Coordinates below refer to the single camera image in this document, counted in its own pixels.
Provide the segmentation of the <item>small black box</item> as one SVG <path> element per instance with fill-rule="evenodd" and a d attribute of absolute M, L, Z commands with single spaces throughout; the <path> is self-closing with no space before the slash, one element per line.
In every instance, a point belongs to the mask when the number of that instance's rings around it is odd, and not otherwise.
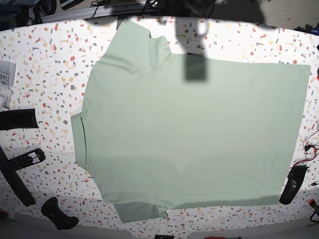
<path fill-rule="evenodd" d="M 154 239 L 174 239 L 174 236 L 170 236 L 170 235 L 155 235 Z"/>

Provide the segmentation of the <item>black TV remote control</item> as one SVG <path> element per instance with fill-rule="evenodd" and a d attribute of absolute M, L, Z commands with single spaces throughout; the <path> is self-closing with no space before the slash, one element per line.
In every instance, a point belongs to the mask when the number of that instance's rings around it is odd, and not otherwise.
<path fill-rule="evenodd" d="M 46 159 L 44 152 L 40 149 L 34 149 L 25 154 L 17 156 L 8 161 L 8 166 L 13 171 L 18 171 L 23 168 L 33 166 L 35 164 L 41 163 Z"/>

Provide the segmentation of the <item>black game controller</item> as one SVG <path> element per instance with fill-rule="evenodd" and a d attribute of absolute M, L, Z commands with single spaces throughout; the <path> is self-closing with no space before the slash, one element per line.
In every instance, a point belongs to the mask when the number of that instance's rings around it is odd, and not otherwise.
<path fill-rule="evenodd" d="M 69 217 L 58 206 L 58 199 L 51 197 L 41 207 L 41 212 L 51 220 L 58 230 L 69 230 L 78 225 L 77 217 Z"/>

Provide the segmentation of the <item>light green T-shirt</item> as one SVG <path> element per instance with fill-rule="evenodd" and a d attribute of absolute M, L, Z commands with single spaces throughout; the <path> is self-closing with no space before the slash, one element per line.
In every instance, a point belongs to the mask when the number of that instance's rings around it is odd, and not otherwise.
<path fill-rule="evenodd" d="M 123 223 L 167 210 L 274 205 L 311 68 L 173 54 L 125 20 L 72 116 L 75 161 Z"/>

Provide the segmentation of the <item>long black bar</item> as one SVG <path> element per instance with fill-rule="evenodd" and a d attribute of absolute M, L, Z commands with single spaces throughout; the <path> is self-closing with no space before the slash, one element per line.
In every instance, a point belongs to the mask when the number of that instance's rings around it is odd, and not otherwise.
<path fill-rule="evenodd" d="M 13 192 L 26 207 L 36 203 L 34 197 L 19 178 L 17 173 L 9 166 L 8 158 L 2 149 L 0 149 L 0 171 L 2 172 Z"/>

